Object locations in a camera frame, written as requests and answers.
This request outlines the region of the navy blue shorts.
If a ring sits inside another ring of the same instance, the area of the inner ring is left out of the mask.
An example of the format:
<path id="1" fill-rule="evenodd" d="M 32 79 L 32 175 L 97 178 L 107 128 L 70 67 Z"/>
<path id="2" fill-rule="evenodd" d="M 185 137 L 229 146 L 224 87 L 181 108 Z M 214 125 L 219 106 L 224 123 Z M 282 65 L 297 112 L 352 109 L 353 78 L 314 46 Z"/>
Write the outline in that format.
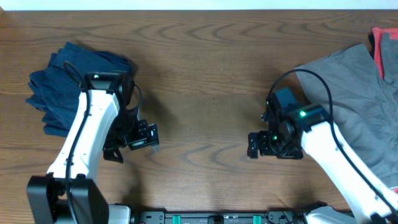
<path id="1" fill-rule="evenodd" d="M 50 109 L 70 130 L 78 109 L 81 90 L 67 75 L 63 63 L 74 65 L 82 75 L 88 72 L 112 72 L 114 70 L 135 72 L 133 63 L 126 57 L 105 51 L 90 51 L 67 42 L 57 53 L 52 54 L 44 71 L 47 77 L 41 91 Z"/>

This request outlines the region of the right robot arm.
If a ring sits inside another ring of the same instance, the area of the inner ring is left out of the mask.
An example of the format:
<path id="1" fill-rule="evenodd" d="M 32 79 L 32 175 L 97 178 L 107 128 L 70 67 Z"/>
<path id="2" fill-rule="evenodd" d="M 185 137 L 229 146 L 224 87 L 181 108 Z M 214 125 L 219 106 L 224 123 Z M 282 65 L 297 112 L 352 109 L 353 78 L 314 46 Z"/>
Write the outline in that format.
<path id="1" fill-rule="evenodd" d="M 248 135 L 248 157 L 301 159 L 309 155 L 344 197 L 351 214 L 327 205 L 301 214 L 302 223 L 397 223 L 397 194 L 383 184 L 346 142 L 319 105 L 267 113 L 268 130 Z"/>

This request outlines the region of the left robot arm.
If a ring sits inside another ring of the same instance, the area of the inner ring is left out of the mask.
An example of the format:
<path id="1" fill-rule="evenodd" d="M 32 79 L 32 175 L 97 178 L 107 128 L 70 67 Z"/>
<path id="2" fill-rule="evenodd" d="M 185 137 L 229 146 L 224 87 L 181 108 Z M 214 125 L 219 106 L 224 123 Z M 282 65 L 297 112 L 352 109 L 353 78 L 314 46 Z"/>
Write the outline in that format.
<path id="1" fill-rule="evenodd" d="M 78 111 L 46 175 L 32 176 L 27 196 L 35 223 L 139 223 L 132 208 L 109 204 L 97 186 L 100 159 L 123 163 L 120 150 L 159 149 L 155 124 L 128 109 L 137 85 L 127 72 L 90 72 L 80 79 Z"/>

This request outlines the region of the folded navy shorts left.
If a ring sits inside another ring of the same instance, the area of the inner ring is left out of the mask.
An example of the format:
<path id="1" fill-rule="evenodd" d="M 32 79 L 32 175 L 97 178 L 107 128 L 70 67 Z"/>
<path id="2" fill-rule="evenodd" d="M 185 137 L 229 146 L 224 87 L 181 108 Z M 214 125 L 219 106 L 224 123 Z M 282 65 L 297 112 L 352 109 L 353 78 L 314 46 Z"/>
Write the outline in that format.
<path id="1" fill-rule="evenodd" d="M 29 75 L 29 78 L 30 81 L 28 86 L 32 90 L 33 95 L 26 99 L 25 102 L 33 106 L 35 109 L 45 113 L 42 118 L 42 122 L 45 123 L 44 133 L 51 136 L 67 137 L 69 129 L 61 123 L 60 119 L 57 118 L 55 113 L 50 109 L 41 91 L 41 84 L 47 79 L 44 71 L 40 70 L 33 72 Z"/>

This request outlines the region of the grey shorts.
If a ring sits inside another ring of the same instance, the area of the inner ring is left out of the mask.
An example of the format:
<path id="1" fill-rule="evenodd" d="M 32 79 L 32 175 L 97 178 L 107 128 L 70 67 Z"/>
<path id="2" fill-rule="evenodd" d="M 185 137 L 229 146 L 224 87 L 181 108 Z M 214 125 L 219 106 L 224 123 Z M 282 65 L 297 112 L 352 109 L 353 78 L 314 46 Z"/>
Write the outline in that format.
<path id="1" fill-rule="evenodd" d="M 363 44 L 339 50 L 301 65 L 296 76 L 311 103 L 328 109 L 325 87 L 333 100 L 333 119 L 340 132 L 372 172 L 388 187 L 397 187 L 397 41 L 381 37 L 383 74 L 376 56 Z"/>

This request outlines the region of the red black garment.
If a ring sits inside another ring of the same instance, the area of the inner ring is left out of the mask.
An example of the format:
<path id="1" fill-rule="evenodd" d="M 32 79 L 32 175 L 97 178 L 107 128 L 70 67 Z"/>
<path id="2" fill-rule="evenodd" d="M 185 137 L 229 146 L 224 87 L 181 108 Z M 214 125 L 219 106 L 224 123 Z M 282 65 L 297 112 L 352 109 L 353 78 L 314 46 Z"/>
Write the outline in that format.
<path id="1" fill-rule="evenodd" d="M 393 191 L 397 191 L 397 29 L 372 29 L 373 61 L 378 77 L 376 101 L 369 116 L 376 137 L 375 174 Z"/>

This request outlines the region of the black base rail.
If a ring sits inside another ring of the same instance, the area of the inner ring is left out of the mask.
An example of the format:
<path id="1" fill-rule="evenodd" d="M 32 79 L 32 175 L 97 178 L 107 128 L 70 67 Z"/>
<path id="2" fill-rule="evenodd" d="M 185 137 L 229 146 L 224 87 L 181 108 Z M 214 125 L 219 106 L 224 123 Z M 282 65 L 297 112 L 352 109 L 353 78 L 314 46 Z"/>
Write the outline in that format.
<path id="1" fill-rule="evenodd" d="M 126 224 L 289 224 L 289 223 L 356 223 L 348 213 L 340 213 L 323 203 L 312 211 L 272 209 L 265 212 L 165 212 L 134 211 L 122 204 L 109 206 L 109 223 Z"/>

